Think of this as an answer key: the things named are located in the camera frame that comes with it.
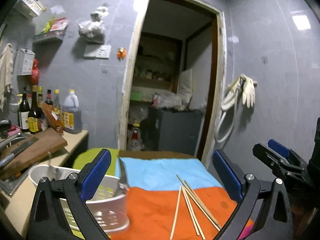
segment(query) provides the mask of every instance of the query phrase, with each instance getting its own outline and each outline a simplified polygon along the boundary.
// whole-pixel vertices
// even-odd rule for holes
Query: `stainless steel sink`
[[[3,150],[7,149],[11,145],[14,145],[30,136],[31,136],[30,134],[20,132],[0,142],[0,156]],[[13,175],[10,178],[6,179],[5,181],[0,180],[0,188],[8,196],[12,197],[14,192],[18,189],[18,187],[21,185],[24,179],[28,176],[28,172],[30,168],[31,167],[25,170],[19,178]]]

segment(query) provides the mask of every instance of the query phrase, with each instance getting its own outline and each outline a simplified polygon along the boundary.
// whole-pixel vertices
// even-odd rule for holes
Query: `wooden stick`
[[[199,199],[198,196],[196,196],[191,189],[188,187],[188,185],[180,178],[179,175],[177,175],[178,179],[181,181],[181,183],[183,184],[183,186],[186,188],[187,192],[189,193],[190,197],[192,198],[192,200],[196,203],[196,205],[198,206],[198,208],[200,208],[200,210],[204,213],[204,215],[209,219],[209,221],[214,225],[214,227],[220,231],[221,229],[221,225],[218,223],[218,221],[214,218],[214,216],[211,214],[211,212],[207,209],[207,207],[204,205],[204,203],[202,203],[202,201]]]
[[[190,199],[189,199],[186,191],[187,191],[186,188],[183,187],[183,188],[182,188],[182,192],[183,192],[183,194],[184,194],[184,195],[186,196],[186,198],[187,198],[189,207],[190,207],[190,209],[191,209],[191,212],[192,212],[193,218],[194,218],[194,220],[195,220],[195,222],[196,222],[196,225],[197,225],[197,227],[198,227],[198,229],[199,229],[200,235],[201,235],[202,239],[205,240],[204,234],[203,234],[203,232],[202,232],[202,230],[201,230],[201,227],[200,227],[200,225],[199,225],[199,222],[198,222],[198,220],[197,220],[197,218],[196,218],[196,215],[195,215],[195,213],[194,213],[194,211],[193,211],[193,208],[192,208]]]
[[[187,184],[187,189],[190,189],[190,191],[193,193],[193,195],[195,196],[195,199],[199,201],[200,206],[202,206],[202,208],[204,209],[204,211],[208,214],[208,216],[213,220],[213,222],[218,226],[219,229],[222,228],[222,226],[219,224],[219,222],[215,219],[215,217],[212,215],[212,213],[210,212],[210,210],[205,206],[205,204],[201,201],[201,199],[198,197],[198,195],[196,194],[196,192],[190,187],[190,185],[188,184],[188,182],[184,181]]]
[[[180,186],[180,187],[179,187],[177,204],[176,204],[176,211],[175,211],[175,213],[174,213],[174,219],[173,219],[173,224],[172,224],[172,229],[171,229],[171,234],[170,234],[170,240],[172,240],[172,238],[173,238],[174,229],[175,229],[175,227],[176,227],[177,216],[178,216],[178,209],[179,209],[179,202],[180,202],[181,188],[182,188],[182,187]]]
[[[184,200],[186,201],[186,204],[187,204],[187,207],[188,207],[188,210],[189,210],[189,214],[190,214],[191,220],[193,222],[193,226],[195,227],[196,234],[197,234],[197,236],[199,236],[200,234],[199,234],[198,226],[196,224],[196,221],[195,221],[195,219],[193,217],[193,214],[192,214],[192,211],[191,211],[192,207],[190,208],[190,206],[189,206],[189,203],[188,203],[188,200],[187,200],[186,190],[185,190],[184,187],[182,188],[182,193],[183,193],[183,196],[184,196]]]

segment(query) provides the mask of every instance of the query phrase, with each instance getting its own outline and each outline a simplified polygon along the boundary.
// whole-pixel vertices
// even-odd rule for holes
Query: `white door frame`
[[[140,41],[142,26],[143,26],[144,18],[149,5],[149,1],[150,0],[142,0],[140,9],[138,11],[137,19],[134,25],[133,34],[130,42],[130,48],[128,51],[127,61],[125,65],[124,82],[122,86],[122,103],[121,103],[121,109],[120,109],[119,138],[118,138],[118,148],[121,150],[126,149],[128,113],[129,113],[130,93],[131,93],[134,65],[135,65],[136,56],[138,52],[138,45]],[[185,1],[196,4],[217,15],[217,25],[218,25],[217,79],[216,79],[215,95],[214,95],[209,131],[208,131],[204,152],[201,159],[201,162],[205,164],[206,157],[209,154],[212,141],[214,140],[213,128],[215,125],[215,121],[219,115],[222,88],[224,86],[223,84],[224,72],[225,72],[226,61],[227,61],[227,43],[226,43],[227,38],[226,38],[225,18],[224,18],[224,13],[222,11],[216,9],[215,7],[207,4],[202,0],[185,0]]]

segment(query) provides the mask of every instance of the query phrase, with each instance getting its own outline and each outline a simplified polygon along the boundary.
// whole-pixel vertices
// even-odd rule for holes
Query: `blue gripper pad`
[[[93,198],[104,175],[111,165],[111,153],[107,149],[102,149],[102,155],[95,165],[88,172],[87,176],[82,180],[80,198],[83,202]]]
[[[284,147],[282,144],[278,143],[274,139],[270,139],[268,141],[268,147],[274,150],[276,153],[280,154],[284,158],[288,158],[290,156],[290,150],[287,147]]]
[[[213,153],[212,162],[229,197],[240,203],[243,199],[241,183],[219,151]]]

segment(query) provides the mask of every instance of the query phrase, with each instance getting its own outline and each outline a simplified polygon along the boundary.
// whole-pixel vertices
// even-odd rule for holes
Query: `wall outlet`
[[[87,45],[85,46],[84,57],[109,58],[111,45]]]

